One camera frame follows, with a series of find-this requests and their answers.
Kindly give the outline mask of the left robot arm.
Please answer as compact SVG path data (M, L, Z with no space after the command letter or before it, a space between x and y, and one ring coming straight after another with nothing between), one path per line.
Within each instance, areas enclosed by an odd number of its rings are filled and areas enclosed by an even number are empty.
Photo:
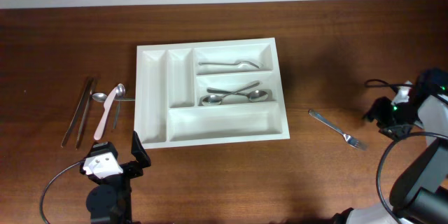
M91 223L132 223L132 187L130 181L144 175L151 159L137 132L132 134L134 161L119 164L113 143L95 143L81 162L80 173L97 186L86 199Z

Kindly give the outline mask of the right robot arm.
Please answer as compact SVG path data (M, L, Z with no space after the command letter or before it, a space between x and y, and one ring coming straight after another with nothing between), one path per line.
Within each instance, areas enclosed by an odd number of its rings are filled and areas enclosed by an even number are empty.
M395 97L380 97L363 116L375 121L379 133L392 142L386 147L376 171L379 203L366 209L349 208L331 223L446 223L447 189L447 72L424 71L415 83L365 81L368 88L391 88ZM411 137L425 137L427 147L398 177L388 197L381 189L384 163L392 148Z

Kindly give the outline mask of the large steel spoon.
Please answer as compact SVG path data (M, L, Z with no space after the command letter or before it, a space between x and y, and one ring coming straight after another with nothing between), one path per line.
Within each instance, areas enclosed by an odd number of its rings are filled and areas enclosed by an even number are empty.
M227 90L219 90L211 87L207 88L206 91L211 94L220 94L220 95L226 95L230 93L230 91ZM238 92L235 93L235 95L246 97L250 102L263 102L269 97L269 93L264 90L254 90L249 93Z
M244 87L239 88L238 90L231 91L231 92L228 92L228 93L225 93L225 94L222 94L222 95L209 94L209 95L207 95L207 96L202 98L201 103L204 106L221 105L222 101L227 96L235 95L238 92L245 91L245 90L248 90L248 89L251 89L251 88L255 88L255 87L259 86L259 84L260 84L260 81L256 80L256 81L253 81L252 83L249 83L248 85L245 85Z

